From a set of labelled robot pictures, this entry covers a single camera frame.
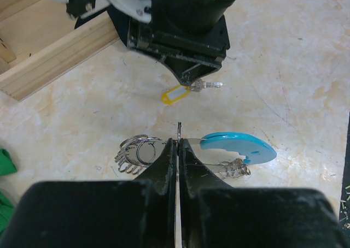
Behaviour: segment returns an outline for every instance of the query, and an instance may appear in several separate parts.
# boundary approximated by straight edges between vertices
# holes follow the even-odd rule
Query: green fabric
[[[15,173],[16,167],[12,163],[10,154],[5,149],[0,149],[0,176]]]
[[[6,229],[15,208],[0,192],[0,234]]]
[[[12,163],[8,151],[0,149],[0,176],[15,173],[16,171],[17,169]],[[6,229],[14,210],[11,202],[0,192],[0,235]]]

